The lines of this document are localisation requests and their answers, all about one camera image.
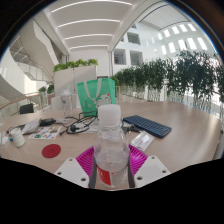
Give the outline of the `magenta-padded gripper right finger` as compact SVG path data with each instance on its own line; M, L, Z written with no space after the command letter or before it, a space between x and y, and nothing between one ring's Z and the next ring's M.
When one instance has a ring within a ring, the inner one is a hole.
M155 156L130 145L128 183L130 188L140 188L170 174L165 165Z

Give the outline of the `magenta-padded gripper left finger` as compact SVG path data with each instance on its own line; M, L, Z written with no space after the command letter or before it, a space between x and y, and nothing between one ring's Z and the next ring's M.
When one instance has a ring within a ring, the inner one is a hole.
M94 147L88 148L76 158L68 158L55 174L78 186L94 189L97 176Z

